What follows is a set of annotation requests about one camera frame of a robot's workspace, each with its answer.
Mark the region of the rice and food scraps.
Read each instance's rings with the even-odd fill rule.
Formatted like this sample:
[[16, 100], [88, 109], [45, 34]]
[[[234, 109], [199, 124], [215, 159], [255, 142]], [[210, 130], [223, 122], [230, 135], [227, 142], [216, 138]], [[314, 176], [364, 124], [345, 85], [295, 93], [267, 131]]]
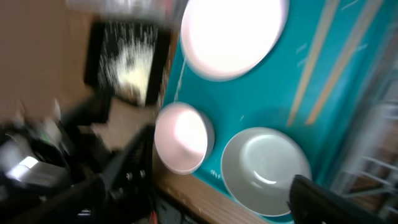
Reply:
[[99, 58], [100, 88], [144, 106], [159, 30], [148, 24], [105, 24]]

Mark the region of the grey dishwasher rack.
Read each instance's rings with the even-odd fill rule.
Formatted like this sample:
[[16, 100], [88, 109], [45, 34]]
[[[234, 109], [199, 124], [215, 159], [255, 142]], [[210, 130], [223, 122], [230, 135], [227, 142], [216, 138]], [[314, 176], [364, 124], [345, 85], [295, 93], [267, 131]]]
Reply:
[[330, 190], [397, 223], [397, 51], [378, 61]]

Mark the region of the black plastic tray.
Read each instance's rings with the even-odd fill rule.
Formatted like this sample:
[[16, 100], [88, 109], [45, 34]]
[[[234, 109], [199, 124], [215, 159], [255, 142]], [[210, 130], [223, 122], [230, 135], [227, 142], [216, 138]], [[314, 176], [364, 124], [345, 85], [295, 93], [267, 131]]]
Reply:
[[[108, 22], [95, 22], [91, 26], [90, 30], [90, 40], [88, 45], [88, 53], [86, 56], [86, 65], [85, 65], [85, 74], [84, 74], [84, 83], [91, 86], [97, 91], [103, 91], [105, 93], [109, 93], [117, 98], [121, 99], [120, 97], [116, 96], [113, 92], [104, 90], [100, 88], [99, 81], [98, 81], [98, 70], [100, 64], [100, 53], [101, 53], [101, 46], [103, 43], [104, 37], [104, 28], [105, 24], [109, 22], [128, 22], [128, 21], [108, 21]], [[157, 103], [158, 95], [160, 93], [160, 87], [162, 84], [163, 79], [163, 72], [164, 67], [167, 61], [167, 57], [169, 54], [169, 46], [171, 40], [171, 32], [167, 29], [163, 29], [161, 27], [156, 26], [159, 30], [158, 38], [155, 46], [155, 53], [152, 62], [152, 69], [150, 72], [149, 78], [149, 88], [147, 91], [146, 103], [144, 106], [154, 105]]]

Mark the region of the right wooden chopstick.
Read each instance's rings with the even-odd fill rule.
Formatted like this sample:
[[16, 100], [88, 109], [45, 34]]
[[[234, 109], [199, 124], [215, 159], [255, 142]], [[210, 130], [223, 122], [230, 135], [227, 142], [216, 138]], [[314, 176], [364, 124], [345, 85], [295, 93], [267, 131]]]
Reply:
[[357, 18], [357, 21], [355, 22], [354, 27], [348, 37], [348, 40], [345, 42], [343, 50], [341, 51], [338, 60], [336, 61], [328, 77], [328, 80], [320, 93], [320, 96], [318, 97], [310, 115], [305, 122], [307, 126], [312, 125], [322, 112], [327, 99], [333, 91], [337, 81], [340, 79], [345, 67], [351, 60], [357, 45], [363, 39], [364, 34], [369, 29], [369, 26], [376, 17], [383, 2], [383, 0], [366, 1], [365, 6]]

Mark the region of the wooden chopstick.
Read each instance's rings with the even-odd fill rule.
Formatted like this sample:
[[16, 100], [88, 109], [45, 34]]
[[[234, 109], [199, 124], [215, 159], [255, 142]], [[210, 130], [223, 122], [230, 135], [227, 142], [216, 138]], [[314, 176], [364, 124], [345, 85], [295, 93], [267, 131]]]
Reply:
[[340, 0], [327, 0], [325, 1], [314, 38], [311, 43], [310, 51], [307, 56], [307, 61], [303, 68], [300, 82], [295, 93], [294, 101], [290, 110], [289, 118], [286, 126], [293, 125], [301, 102], [303, 100], [308, 83], [312, 77], [313, 70], [319, 58], [326, 36], [330, 30], [331, 23], [335, 16], [336, 10], [340, 4]]
[[351, 60], [357, 45], [363, 39], [364, 34], [369, 29], [369, 26], [376, 17], [383, 2], [383, 0], [366, 1], [365, 6], [357, 18], [357, 21], [355, 22], [354, 27], [348, 37], [348, 40], [345, 42], [343, 50], [341, 51], [338, 60], [336, 61], [328, 77], [328, 80], [320, 93], [320, 96], [318, 97], [310, 115], [305, 122], [307, 126], [312, 125], [322, 112], [327, 99], [333, 91], [337, 81], [340, 79], [345, 67]]

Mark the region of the left wooden chopstick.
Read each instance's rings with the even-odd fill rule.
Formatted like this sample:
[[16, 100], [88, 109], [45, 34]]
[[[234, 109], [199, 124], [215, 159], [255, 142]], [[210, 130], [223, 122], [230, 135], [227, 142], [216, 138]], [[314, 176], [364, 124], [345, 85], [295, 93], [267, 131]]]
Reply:
[[319, 58], [326, 36], [330, 30], [331, 23], [335, 16], [336, 10], [340, 4], [340, 0], [327, 0], [325, 1], [314, 38], [311, 43], [310, 51], [307, 56], [307, 61], [303, 68], [300, 82], [295, 93], [294, 101], [290, 110], [289, 118], [286, 126], [293, 125], [301, 102], [303, 100], [308, 83], [312, 77], [313, 70]]

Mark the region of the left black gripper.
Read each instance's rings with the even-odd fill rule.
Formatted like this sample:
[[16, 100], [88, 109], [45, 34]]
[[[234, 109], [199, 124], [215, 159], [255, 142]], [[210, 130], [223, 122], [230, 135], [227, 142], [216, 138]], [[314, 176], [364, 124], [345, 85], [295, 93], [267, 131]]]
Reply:
[[86, 156], [81, 171], [88, 180], [65, 206], [64, 223], [155, 222], [152, 147], [155, 126], [146, 124], [119, 152]]

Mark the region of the pink bowl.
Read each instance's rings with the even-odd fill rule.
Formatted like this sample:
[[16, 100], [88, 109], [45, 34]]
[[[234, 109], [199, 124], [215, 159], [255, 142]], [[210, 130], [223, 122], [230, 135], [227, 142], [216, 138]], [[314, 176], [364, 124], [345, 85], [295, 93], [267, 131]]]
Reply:
[[161, 109], [154, 133], [155, 148], [172, 172], [187, 175], [206, 161], [215, 145], [215, 130], [209, 117], [183, 102]]

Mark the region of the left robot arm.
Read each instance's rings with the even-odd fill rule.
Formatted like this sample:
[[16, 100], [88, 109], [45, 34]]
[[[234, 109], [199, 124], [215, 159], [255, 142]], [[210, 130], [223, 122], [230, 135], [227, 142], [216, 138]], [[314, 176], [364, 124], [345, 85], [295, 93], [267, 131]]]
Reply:
[[159, 221], [152, 188], [155, 127], [119, 152], [90, 126], [105, 123], [110, 95], [94, 95], [59, 121], [1, 125], [2, 223]]

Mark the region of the white round plate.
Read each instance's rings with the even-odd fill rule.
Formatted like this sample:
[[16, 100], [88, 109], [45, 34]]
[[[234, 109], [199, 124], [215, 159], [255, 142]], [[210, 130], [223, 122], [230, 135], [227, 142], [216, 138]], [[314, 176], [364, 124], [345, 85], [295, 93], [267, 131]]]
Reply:
[[213, 82], [246, 74], [277, 43], [289, 4], [288, 0], [189, 0], [180, 26], [188, 66]]

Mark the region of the teal serving tray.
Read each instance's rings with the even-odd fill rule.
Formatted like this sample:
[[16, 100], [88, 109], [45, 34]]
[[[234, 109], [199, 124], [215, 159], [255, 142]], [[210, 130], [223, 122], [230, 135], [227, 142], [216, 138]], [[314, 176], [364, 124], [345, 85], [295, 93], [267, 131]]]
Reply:
[[[293, 125], [286, 126], [325, 1], [289, 1], [283, 32], [267, 56], [246, 74], [224, 82], [198, 76], [188, 66], [180, 38], [164, 104], [183, 102], [205, 113], [215, 130], [215, 145], [194, 175], [237, 202], [226, 189], [221, 156], [242, 130], [265, 127], [295, 141], [306, 155], [312, 179], [329, 187], [342, 163], [344, 144], [374, 71], [392, 40], [397, 2], [384, 1], [317, 120], [305, 124], [366, 1], [340, 1]], [[291, 214], [256, 216], [268, 223], [292, 223]]]

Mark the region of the grey bowl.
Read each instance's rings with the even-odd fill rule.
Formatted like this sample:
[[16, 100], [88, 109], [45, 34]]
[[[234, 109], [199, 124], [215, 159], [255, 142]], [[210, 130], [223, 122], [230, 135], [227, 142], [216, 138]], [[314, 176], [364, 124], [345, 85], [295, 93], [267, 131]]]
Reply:
[[226, 189], [246, 209], [266, 217], [290, 213], [289, 192], [296, 175], [309, 179], [309, 161], [299, 145], [271, 128], [234, 135], [221, 156]]

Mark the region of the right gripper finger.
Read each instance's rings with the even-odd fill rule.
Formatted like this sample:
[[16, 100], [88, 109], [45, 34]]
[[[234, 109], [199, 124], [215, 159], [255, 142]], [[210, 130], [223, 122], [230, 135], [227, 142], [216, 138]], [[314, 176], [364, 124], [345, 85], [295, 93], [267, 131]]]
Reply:
[[294, 176], [288, 206], [295, 224], [386, 224], [303, 175]]

